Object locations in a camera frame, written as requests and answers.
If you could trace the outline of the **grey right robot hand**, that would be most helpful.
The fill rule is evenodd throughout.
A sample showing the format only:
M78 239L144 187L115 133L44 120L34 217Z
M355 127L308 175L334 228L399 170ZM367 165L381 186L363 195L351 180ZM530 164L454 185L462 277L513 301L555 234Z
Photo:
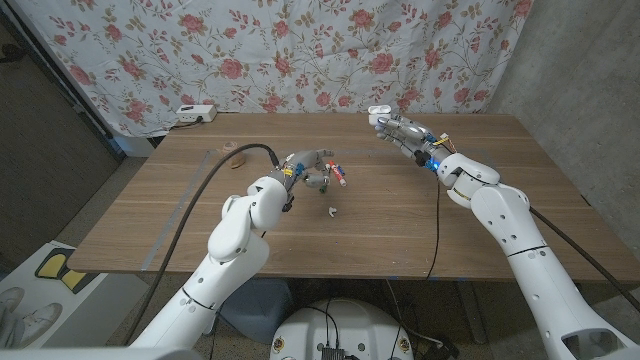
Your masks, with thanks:
M376 116L374 129L377 137L397 146L419 167L436 172L440 164L453 152L424 125L402 117Z

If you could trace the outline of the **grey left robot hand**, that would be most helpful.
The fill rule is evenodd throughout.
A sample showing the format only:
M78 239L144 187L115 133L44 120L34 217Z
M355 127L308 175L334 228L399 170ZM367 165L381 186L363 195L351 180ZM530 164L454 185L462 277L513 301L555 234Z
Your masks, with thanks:
M334 156L329 149L304 150L288 155L280 165L283 185L291 191L298 182L310 188L322 188L330 184L325 159Z

